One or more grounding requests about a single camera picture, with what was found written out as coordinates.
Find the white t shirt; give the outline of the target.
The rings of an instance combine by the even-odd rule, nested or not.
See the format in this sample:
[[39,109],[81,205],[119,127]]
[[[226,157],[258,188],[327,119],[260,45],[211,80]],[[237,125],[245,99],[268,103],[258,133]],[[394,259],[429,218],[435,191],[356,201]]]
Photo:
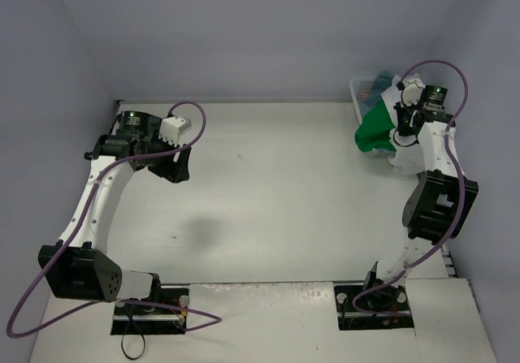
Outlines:
[[387,109],[392,126],[389,131],[389,139],[391,145],[396,152],[388,160],[403,175],[416,175],[425,171],[425,163],[423,157],[423,149],[419,144],[408,147],[413,141],[414,136],[396,135],[397,145],[393,140],[394,133],[397,129],[397,112],[394,106],[400,101],[401,92],[397,89],[397,82],[401,79],[399,75],[392,78],[391,85],[381,93],[383,103]]

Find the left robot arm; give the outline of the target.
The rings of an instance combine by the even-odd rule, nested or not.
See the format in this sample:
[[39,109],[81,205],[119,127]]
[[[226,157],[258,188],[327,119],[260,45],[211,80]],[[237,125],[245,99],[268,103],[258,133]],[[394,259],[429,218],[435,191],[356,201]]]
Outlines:
[[117,115],[110,133],[97,139],[84,157],[90,172],[72,220],[38,262],[54,296],[61,299],[114,302],[133,299],[146,314],[162,305],[157,274],[125,270],[107,256],[108,236],[125,187],[135,172],[147,170],[177,184],[189,180],[191,149],[180,153],[189,119],[162,119],[140,111]]

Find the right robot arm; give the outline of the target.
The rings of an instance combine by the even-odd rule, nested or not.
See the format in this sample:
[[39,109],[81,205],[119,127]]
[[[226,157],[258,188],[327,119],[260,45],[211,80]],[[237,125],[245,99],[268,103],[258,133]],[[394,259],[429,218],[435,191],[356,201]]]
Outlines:
[[456,237],[479,192],[457,158],[455,123],[444,110],[447,90],[418,80],[397,85],[396,133],[414,136],[422,150],[424,171],[405,203],[405,237],[397,251],[376,262],[359,288],[370,308],[381,306],[405,286],[408,274]]

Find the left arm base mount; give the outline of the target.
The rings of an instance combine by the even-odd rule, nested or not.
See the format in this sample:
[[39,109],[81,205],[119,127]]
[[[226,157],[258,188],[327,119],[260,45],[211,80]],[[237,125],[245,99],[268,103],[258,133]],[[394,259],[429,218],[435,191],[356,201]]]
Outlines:
[[[161,303],[179,307],[189,306],[187,285],[162,287]],[[188,314],[179,310],[142,305],[116,305],[111,335],[183,335]]]

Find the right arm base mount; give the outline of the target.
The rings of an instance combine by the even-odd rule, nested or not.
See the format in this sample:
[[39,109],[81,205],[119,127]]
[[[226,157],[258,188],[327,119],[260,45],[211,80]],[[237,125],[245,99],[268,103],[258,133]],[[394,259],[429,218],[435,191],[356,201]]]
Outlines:
[[353,299],[362,292],[362,285],[334,284],[337,324],[340,331],[386,331],[413,329],[414,320],[404,290],[397,297],[371,293],[357,300],[358,311]]

